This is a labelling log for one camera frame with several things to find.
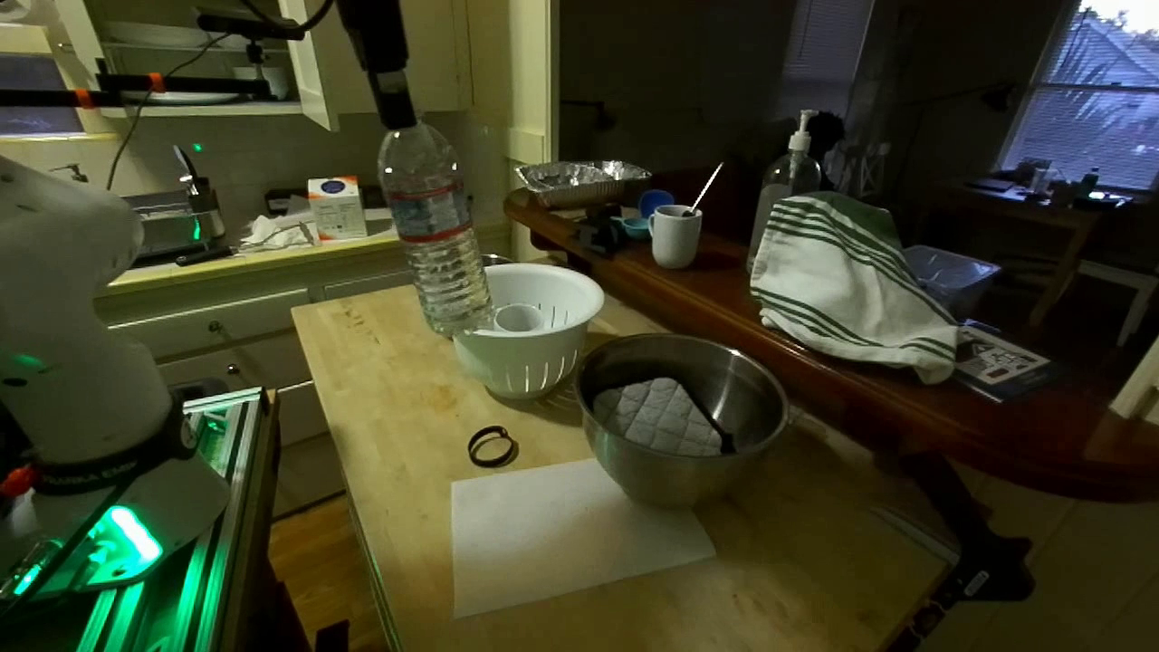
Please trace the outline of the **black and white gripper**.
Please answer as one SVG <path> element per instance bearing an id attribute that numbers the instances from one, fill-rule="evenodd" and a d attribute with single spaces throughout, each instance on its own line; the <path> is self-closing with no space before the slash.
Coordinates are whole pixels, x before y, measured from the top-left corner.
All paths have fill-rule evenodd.
<path id="1" fill-rule="evenodd" d="M 399 0 L 336 0 L 336 12 L 369 80 L 382 123 L 387 130 L 412 128 L 418 112 L 405 80 L 408 46 Z"/>

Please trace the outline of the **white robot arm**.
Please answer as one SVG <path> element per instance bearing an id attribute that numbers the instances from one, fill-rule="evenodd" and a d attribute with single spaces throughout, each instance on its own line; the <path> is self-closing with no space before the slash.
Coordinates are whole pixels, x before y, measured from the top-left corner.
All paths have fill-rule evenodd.
<path id="1" fill-rule="evenodd" d="M 126 198 L 0 158 L 5 407 L 49 467 L 139 458 L 174 414 L 148 348 L 95 310 L 143 238 Z"/>

